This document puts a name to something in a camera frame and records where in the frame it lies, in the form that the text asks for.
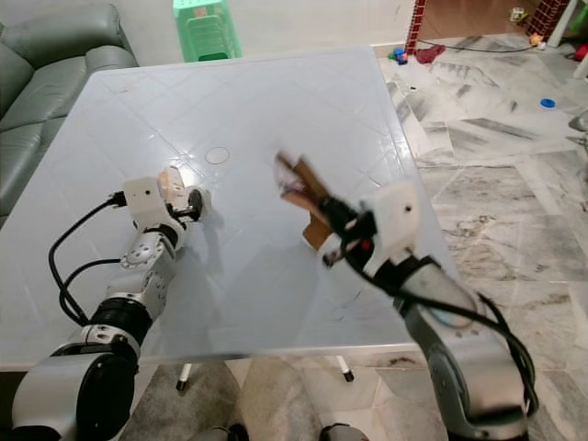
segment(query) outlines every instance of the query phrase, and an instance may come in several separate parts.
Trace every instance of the black cord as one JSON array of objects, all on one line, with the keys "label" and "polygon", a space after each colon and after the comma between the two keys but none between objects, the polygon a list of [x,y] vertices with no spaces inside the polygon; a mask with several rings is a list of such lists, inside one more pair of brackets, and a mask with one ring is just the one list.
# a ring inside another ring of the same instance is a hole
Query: black cord
[{"label": "black cord", "polygon": [[[98,260],[93,260],[92,262],[88,262],[87,264],[83,264],[81,266],[78,266],[73,272],[72,274],[70,274],[66,279],[65,282],[63,282],[64,286],[66,288],[69,288],[70,285],[72,284],[72,282],[74,281],[74,279],[76,277],[78,277],[80,275],[80,273],[82,273],[83,271],[86,271],[86,269],[91,268],[92,266],[98,266],[98,265],[107,265],[107,264],[117,264],[120,262],[120,259],[98,259]],[[72,310],[70,309],[70,305],[67,302],[68,300],[66,299],[66,297],[63,295],[63,291],[60,291],[59,293],[59,304],[62,307],[63,312],[65,312],[65,315],[67,315],[70,319],[74,320],[75,322],[77,322],[76,319],[79,319],[79,317],[77,317],[74,312],[72,312]],[[79,304],[77,303],[77,301],[75,301],[73,299],[73,302],[75,303],[75,305],[81,309],[81,307],[79,306]]]},{"label": "black cord", "polygon": [[475,49],[475,48],[460,48],[458,46],[447,46],[446,44],[443,43],[433,43],[432,41],[426,41],[426,40],[418,40],[421,43],[424,44],[430,44],[431,46],[436,46],[436,45],[442,45],[445,46],[447,49],[456,49],[458,51],[472,51],[472,52],[488,52],[488,53],[513,53],[513,52],[524,52],[524,51],[528,51],[530,49],[533,49],[534,46],[527,46],[525,48],[520,48],[520,49],[512,49],[509,51],[488,51],[486,49]]},{"label": "black cord", "polygon": [[[57,288],[59,288],[60,291],[60,306],[62,307],[65,314],[80,326],[85,326],[88,323],[88,318],[86,317],[84,310],[82,310],[80,305],[78,305],[78,303],[72,297],[72,294],[69,292],[67,286],[63,283],[62,277],[57,269],[57,265],[55,264],[55,253],[63,241],[67,239],[73,232],[75,232],[75,230],[80,228],[83,223],[85,223],[91,217],[95,216],[102,209],[116,204],[117,201],[114,198],[110,198],[106,202],[98,205],[96,208],[91,209],[79,221],[72,225],[64,234],[62,234],[49,249],[49,269],[53,275],[53,278],[55,279]],[[66,302],[69,303],[73,311],[66,307]]]},{"label": "black cord", "polygon": [[481,300],[484,303],[492,305],[491,310],[494,313],[494,315],[496,315],[497,322],[494,322],[490,320],[488,317],[480,315],[477,312],[470,311],[465,308],[460,308],[459,306],[455,306],[450,303],[444,303],[441,301],[431,300],[425,297],[417,296],[409,291],[393,287],[392,285],[389,285],[381,280],[375,279],[374,277],[366,273],[364,269],[354,259],[352,259],[349,256],[349,253],[347,252],[348,244],[349,242],[347,240],[342,239],[341,254],[345,258],[345,261],[360,277],[362,277],[371,285],[380,288],[390,297],[406,300],[411,303],[418,303],[427,308],[433,308],[439,311],[445,311],[452,314],[460,315],[462,317],[466,317],[470,320],[473,320],[474,322],[483,324],[484,326],[492,329],[493,331],[504,337],[511,351],[511,356],[514,359],[514,363],[516,364],[516,367],[518,368],[519,373],[521,374],[522,381],[525,385],[525,394],[526,398],[528,398],[527,415],[531,416],[538,410],[539,400],[537,397],[537,393],[534,389],[535,366],[533,365],[531,355],[529,355],[528,351],[525,348],[525,345],[523,345],[523,343],[514,334],[510,332],[508,325],[506,324],[506,320],[490,299],[479,294]]}]

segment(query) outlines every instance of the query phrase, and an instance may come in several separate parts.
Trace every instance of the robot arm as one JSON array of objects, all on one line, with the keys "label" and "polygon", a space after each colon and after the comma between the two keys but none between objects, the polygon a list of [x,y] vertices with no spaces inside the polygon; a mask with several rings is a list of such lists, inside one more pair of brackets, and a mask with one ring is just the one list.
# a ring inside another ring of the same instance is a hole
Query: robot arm
[{"label": "robot arm", "polygon": [[532,361],[489,300],[453,280],[433,258],[413,254],[419,213],[412,184],[383,187],[353,209],[331,196],[303,159],[294,164],[280,154],[277,164],[290,173],[282,197],[311,212],[309,242],[317,220],[324,225],[315,232],[324,238],[326,226],[326,234],[341,238],[330,252],[321,249],[323,262],[345,260],[394,298],[427,359],[449,438],[528,439],[527,416],[537,409]]},{"label": "robot arm", "polygon": [[209,197],[184,188],[174,168],[129,181],[123,193],[137,235],[89,323],[23,378],[14,439],[106,440],[129,419],[141,344],[164,310],[184,221],[197,220]]}]

